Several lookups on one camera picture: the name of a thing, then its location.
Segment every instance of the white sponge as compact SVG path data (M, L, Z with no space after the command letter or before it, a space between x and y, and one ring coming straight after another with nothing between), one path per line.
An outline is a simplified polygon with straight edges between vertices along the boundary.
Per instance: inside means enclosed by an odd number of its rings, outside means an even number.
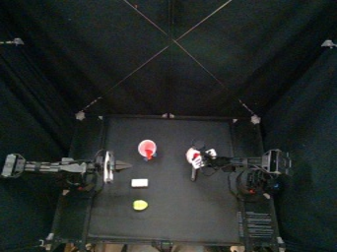
M147 178L137 178L131 181L131 187L147 187L149 179Z

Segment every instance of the black tabletop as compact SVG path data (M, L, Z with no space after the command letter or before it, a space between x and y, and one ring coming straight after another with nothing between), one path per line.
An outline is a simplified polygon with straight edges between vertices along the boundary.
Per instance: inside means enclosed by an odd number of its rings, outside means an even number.
M117 159L131 163L133 168L115 174L114 183L106 185L95 198L88 237L238 243L237 200L228 190L228 174L218 171L213 176L203 176L199 173L197 182L191 182L186 151L198 139L206 142L207 148L215 149L219 156L233 157L233 150L238 150L242 156L260 155L261 143L254 144L260 132L253 124L237 123L234 128L242 131L244 127L249 135L241 141L244 133L233 136L230 121L106 120L106 131L98 121L88 120L80 126L72 154L78 158L94 155L102 141L104 148L115 152ZM153 140L158 148L151 161L143 160L137 149L145 139ZM135 178L147 178L149 187L131 188ZM135 200L147 202L145 211L133 209Z

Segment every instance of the black table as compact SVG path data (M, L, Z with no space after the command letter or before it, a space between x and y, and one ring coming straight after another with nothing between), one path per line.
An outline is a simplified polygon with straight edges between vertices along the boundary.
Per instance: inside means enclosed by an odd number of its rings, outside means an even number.
M203 140L219 156L257 157L262 154L258 126L249 119L161 119L111 116L79 122L71 156L92 158L102 148L112 150L118 160L133 168L115 174L115 181L94 199L87 239L104 242L173 242L233 245L240 243L237 200L228 190L228 173L199 174L191 182L186 151L194 139ZM138 143L150 139L158 157L146 162ZM147 178L149 187L131 188L131 180ZM133 201L149 204L143 212ZM80 203L67 203L60 217L59 237L79 238L86 220Z

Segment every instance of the yellow object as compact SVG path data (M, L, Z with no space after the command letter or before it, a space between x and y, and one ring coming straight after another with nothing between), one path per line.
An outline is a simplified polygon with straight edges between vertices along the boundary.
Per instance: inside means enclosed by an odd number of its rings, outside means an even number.
M133 208L138 211L142 211L147 208L147 202L138 200L133 202Z

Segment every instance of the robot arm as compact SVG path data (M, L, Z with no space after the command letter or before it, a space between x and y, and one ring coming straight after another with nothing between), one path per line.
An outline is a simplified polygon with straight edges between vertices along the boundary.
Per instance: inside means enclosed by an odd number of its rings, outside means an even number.
M131 164L115 160L114 153L107 151L99 151L95 160L74 160L70 157L64 157L59 162L38 162L27 161L19 154L7 155L4 168L2 171L3 178L18 178L24 172L32 173L66 173L75 176L76 182L68 182L71 185L87 186L88 184L96 184L98 179L94 177L102 177L106 183L112 182L114 172L130 168Z

